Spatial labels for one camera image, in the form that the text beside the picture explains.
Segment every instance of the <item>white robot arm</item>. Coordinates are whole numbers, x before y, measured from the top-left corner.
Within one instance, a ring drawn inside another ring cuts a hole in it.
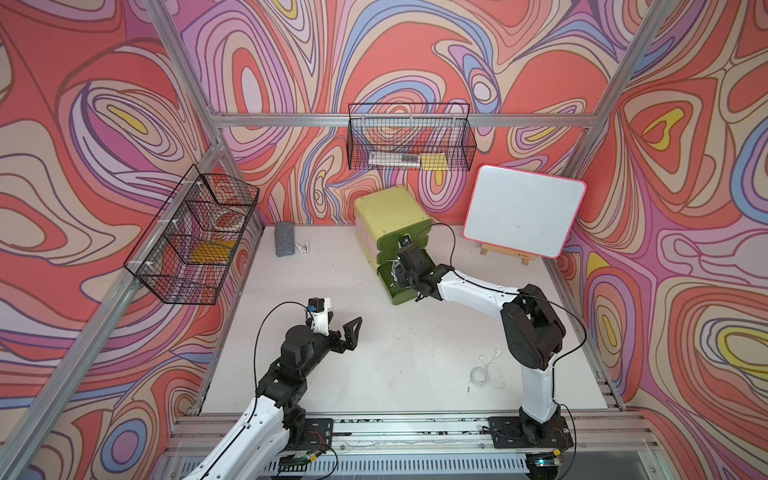
[[[345,339],[342,340],[341,333],[328,329],[333,318],[329,308],[329,299],[310,299],[307,309],[311,319],[306,325],[288,330],[280,347],[280,357],[259,381],[256,396],[248,408],[216,448],[185,478],[253,480],[263,474],[276,456],[312,455],[314,449],[304,441],[306,412],[298,406],[306,392],[306,377],[328,352],[354,350],[362,324],[362,318],[358,317],[344,325]]]
[[[500,318],[507,347],[522,370],[520,434],[526,445],[545,444],[562,421],[552,396],[552,365],[562,349],[565,327],[544,293],[534,285],[517,289],[471,278],[451,266],[436,266],[408,237],[401,239],[401,244],[392,270],[401,287],[419,293],[416,301],[430,296]]]
[[[519,295],[519,290],[516,288],[494,285],[466,276],[457,270],[446,273],[437,287],[443,300],[463,303],[494,317],[498,317],[504,309],[505,303],[510,303]],[[558,410],[558,406],[552,398],[554,377],[552,376],[551,363],[544,370],[528,368],[522,363],[520,367],[523,378],[522,410],[543,424]]]

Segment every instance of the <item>white clip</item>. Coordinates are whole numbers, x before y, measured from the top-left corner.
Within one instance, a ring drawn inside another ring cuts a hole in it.
[[[309,240],[307,240],[306,242],[304,242],[304,245],[301,245],[301,244],[299,244],[299,243],[294,243],[293,245],[295,245],[295,246],[296,246],[296,248],[297,248],[297,249],[299,250],[299,252],[301,252],[301,253],[309,253],[309,252],[310,252],[310,241],[309,241]]]

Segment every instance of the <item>whiteboard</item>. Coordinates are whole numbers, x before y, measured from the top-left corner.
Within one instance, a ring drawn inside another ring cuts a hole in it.
[[[581,180],[483,165],[464,237],[555,258],[563,250],[586,190]]]

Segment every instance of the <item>wire mesh basket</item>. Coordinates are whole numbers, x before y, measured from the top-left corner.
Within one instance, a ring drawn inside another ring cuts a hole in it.
[[[477,151],[466,103],[349,104],[350,170],[469,170]]]
[[[131,272],[164,303],[215,304],[258,199],[257,187],[236,178],[197,175],[147,257]]]

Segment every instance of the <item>orange wall pattern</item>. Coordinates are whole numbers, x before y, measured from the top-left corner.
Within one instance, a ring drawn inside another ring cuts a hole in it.
[[[681,478],[768,478],[768,4],[680,2],[558,262]]]
[[[0,442],[207,146],[136,2],[0,2]],[[26,480],[148,477],[253,242],[216,306],[139,292]]]
[[[647,6],[638,0],[186,0],[171,12],[214,111],[347,112],[350,102],[467,101],[479,113],[594,111]],[[470,172],[346,166],[345,128],[232,128],[266,223],[350,223],[364,194],[407,184],[462,222],[477,168],[556,174],[578,128],[478,128]]]

